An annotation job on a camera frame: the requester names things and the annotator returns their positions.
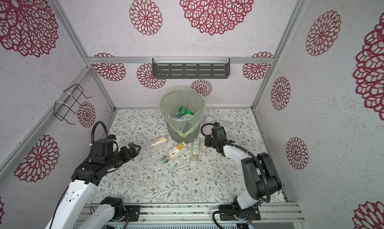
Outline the green soda bottle yellow cap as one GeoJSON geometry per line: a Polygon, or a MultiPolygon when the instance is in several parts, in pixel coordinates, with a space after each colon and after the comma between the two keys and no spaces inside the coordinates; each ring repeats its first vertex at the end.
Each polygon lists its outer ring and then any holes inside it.
{"type": "Polygon", "coordinates": [[[191,109],[189,109],[189,108],[187,108],[187,107],[185,107],[185,106],[181,106],[181,107],[178,109],[177,114],[178,114],[180,117],[183,117],[183,116],[185,116],[185,115],[194,115],[195,113],[194,113],[191,109]]]}

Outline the white bottle red cap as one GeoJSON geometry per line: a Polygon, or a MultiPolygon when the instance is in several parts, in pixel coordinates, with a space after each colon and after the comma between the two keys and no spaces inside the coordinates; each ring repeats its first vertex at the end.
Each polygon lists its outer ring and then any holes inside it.
{"type": "Polygon", "coordinates": [[[206,119],[205,119],[205,121],[204,121],[204,123],[205,124],[207,124],[207,123],[211,123],[211,124],[213,124],[215,121],[214,121],[214,119],[212,118],[212,117],[207,117],[206,119]]]}

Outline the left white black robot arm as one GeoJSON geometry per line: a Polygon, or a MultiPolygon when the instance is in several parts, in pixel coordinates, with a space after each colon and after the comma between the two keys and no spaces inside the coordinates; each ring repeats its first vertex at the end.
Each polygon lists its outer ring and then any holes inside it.
{"type": "Polygon", "coordinates": [[[134,143],[119,148],[115,138],[111,137],[92,141],[90,147],[89,157],[76,167],[47,229],[72,229],[102,178],[137,157],[142,149],[134,143]]]}

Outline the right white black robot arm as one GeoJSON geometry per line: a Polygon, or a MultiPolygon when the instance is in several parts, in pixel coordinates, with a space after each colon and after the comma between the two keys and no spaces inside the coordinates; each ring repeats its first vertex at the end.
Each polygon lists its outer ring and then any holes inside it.
{"type": "Polygon", "coordinates": [[[230,218],[259,219],[257,215],[259,206],[270,203],[272,195],[282,189],[281,180],[270,155],[268,153],[256,155],[235,141],[229,140],[220,123],[206,123],[200,131],[205,146],[214,148],[217,153],[233,160],[241,167],[246,186],[243,193],[234,198],[230,207],[221,206],[213,213],[214,222],[217,222],[217,215],[221,220],[227,221],[230,218]]]}

